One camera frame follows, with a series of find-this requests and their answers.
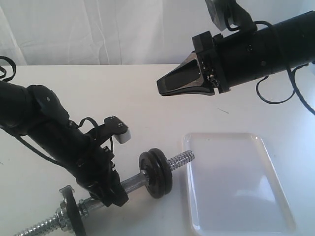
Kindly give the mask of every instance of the white tray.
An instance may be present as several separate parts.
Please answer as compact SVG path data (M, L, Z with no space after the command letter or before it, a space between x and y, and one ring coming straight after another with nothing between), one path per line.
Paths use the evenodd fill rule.
M249 133L192 133L183 149L191 224L201 236L295 236L296 225L262 140Z

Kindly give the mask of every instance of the white backdrop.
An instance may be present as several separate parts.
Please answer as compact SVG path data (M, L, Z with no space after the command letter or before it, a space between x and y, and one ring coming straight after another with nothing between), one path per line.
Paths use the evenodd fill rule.
M311 1L237 0L271 23ZM20 65L181 63L207 30L205 0L0 0L0 55Z

